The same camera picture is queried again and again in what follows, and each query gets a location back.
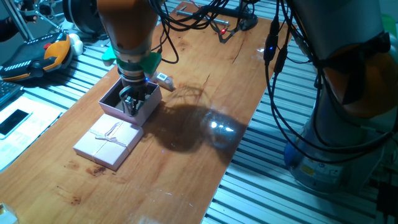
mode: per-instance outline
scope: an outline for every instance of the wood grain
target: wood grain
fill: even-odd
[[[234,27],[235,19],[220,19]],[[226,44],[210,28],[171,32],[180,62],[158,71],[177,89],[162,90],[144,138],[117,172],[72,148],[103,114],[98,100],[119,78],[113,68],[0,174],[0,202],[21,223],[200,223],[266,88],[260,49],[270,23],[259,19]],[[173,60],[168,44],[162,55]]]

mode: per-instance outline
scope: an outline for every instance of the black cable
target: black cable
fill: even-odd
[[[166,2],[164,2],[164,4],[165,4],[166,13],[169,14],[169,10],[167,9]],[[162,23],[162,26],[163,26],[163,32],[165,32],[166,38],[167,38],[167,40],[169,40],[169,43],[170,43],[170,45],[171,45],[171,47],[172,47],[172,49],[173,49],[173,51],[174,51],[175,58],[176,58],[174,62],[171,62],[171,61],[166,60],[166,59],[164,59],[164,58],[162,58],[162,61],[164,61],[164,62],[166,62],[166,63],[176,64],[176,63],[178,63],[178,61],[180,60],[180,57],[178,56],[178,52],[177,52],[177,50],[176,50],[175,47],[174,47],[174,44],[173,44],[173,42],[172,42],[172,39],[170,38],[170,35],[169,35],[170,27],[169,27],[169,29],[166,29],[166,25],[165,25],[165,22],[164,22],[163,20],[161,20],[161,23]]]
[[[292,23],[292,15],[289,19],[286,19],[288,25]],[[288,26],[288,33],[287,33],[287,40],[289,39],[289,32],[292,30],[292,26]],[[269,51],[271,51],[270,49],[272,49],[272,47],[267,46],[268,41],[266,42],[266,47],[265,47],[265,52],[264,52],[264,60],[266,61],[266,67],[269,66],[269,62],[272,59],[266,59],[265,55],[267,55],[267,53],[269,54]],[[282,49],[287,48],[287,41],[285,40],[285,45]],[[282,64],[279,61],[277,61],[275,68],[278,67],[278,64]],[[295,135],[297,136],[299,139],[301,139],[304,143],[314,147],[315,149],[318,149],[320,151],[324,151],[324,152],[329,152],[329,153],[335,153],[335,154],[358,154],[361,153],[361,156],[363,156],[364,154],[371,152],[372,150],[374,150],[375,148],[377,148],[379,145],[381,145],[382,143],[384,143],[385,141],[387,141],[391,136],[392,133],[386,133],[385,135],[383,135],[382,137],[380,137],[379,139],[373,140],[373,141],[369,141],[367,143],[358,145],[358,146],[348,146],[348,147],[329,147],[328,149],[325,149],[323,147],[319,147],[315,144],[313,144],[312,142],[306,140],[305,138],[303,138],[301,135],[299,135],[287,122],[286,120],[283,118],[283,116],[280,114],[279,110],[277,109],[277,107],[275,106],[275,104],[273,103],[273,96],[270,94],[270,99],[271,99],[271,108],[272,108],[272,112],[273,113],[277,113],[279,118],[282,120],[282,122],[287,126],[287,128]]]
[[[290,60],[291,62],[293,62],[293,63],[298,63],[298,64],[305,64],[305,63],[310,63],[310,62],[311,62],[311,60],[307,60],[306,62],[298,62],[298,61],[296,61],[296,60],[290,59],[288,56],[286,56],[286,58],[287,58],[288,60]]]
[[[282,135],[286,138],[286,140],[296,149],[298,150],[298,152],[300,152],[301,154],[303,154],[305,157],[313,160],[313,161],[317,161],[317,162],[322,162],[322,163],[326,163],[326,164],[339,164],[339,163],[344,163],[344,162],[348,162],[348,161],[352,161],[354,159],[357,159],[359,157],[364,156],[367,152],[363,152],[360,153],[356,156],[347,158],[347,159],[343,159],[340,161],[324,161],[321,159],[317,159],[315,157],[312,157],[310,155],[308,155],[306,152],[304,152],[303,150],[301,150],[294,142],[292,142],[292,140],[290,140],[290,138],[286,135],[285,131],[283,130],[282,126],[279,123],[279,120],[275,114],[275,103],[274,103],[274,92],[275,92],[275,84],[276,84],[276,80],[277,80],[277,76],[278,74],[274,74],[274,82],[272,84],[272,88],[270,88],[270,81],[269,81],[269,65],[266,63],[266,80],[267,80],[267,90],[268,90],[268,95],[270,96],[270,100],[271,100],[271,111],[272,111],[272,116],[275,119],[276,125],[278,126],[278,128],[280,129]]]

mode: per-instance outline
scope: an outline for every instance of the pink gift box lid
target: pink gift box lid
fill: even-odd
[[[142,128],[104,114],[73,148],[79,156],[116,170],[143,134]]]

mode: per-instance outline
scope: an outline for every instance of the metal slotted table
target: metal slotted table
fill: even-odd
[[[168,1],[170,11],[180,2]],[[199,0],[198,4],[208,4]],[[239,1],[230,1],[229,8]],[[256,4],[259,17],[273,19],[275,3]],[[101,56],[106,47],[86,46],[66,70],[58,70],[25,88],[24,96],[63,113],[83,96],[111,67]],[[294,41],[289,57],[306,61]],[[279,75],[275,103],[293,128],[299,130],[310,117],[315,102],[315,72],[311,64],[286,61]],[[253,114],[233,160],[220,182],[202,223],[374,223],[378,190],[365,187],[356,195],[324,195],[300,185],[284,165],[286,140],[271,115],[265,93]]]

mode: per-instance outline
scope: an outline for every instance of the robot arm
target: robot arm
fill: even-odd
[[[146,0],[98,0],[97,6],[125,86],[120,95],[125,113],[135,116],[147,94],[146,75],[139,64],[149,58],[158,15]]]

